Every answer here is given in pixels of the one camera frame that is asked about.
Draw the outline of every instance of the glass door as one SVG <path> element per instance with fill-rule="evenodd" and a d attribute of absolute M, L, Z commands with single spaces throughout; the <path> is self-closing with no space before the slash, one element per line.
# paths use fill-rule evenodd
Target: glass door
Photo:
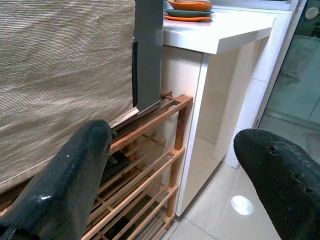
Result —
<path fill-rule="evenodd" d="M 308 0 L 259 128 L 301 146 L 320 164 L 320 0 Z"/>

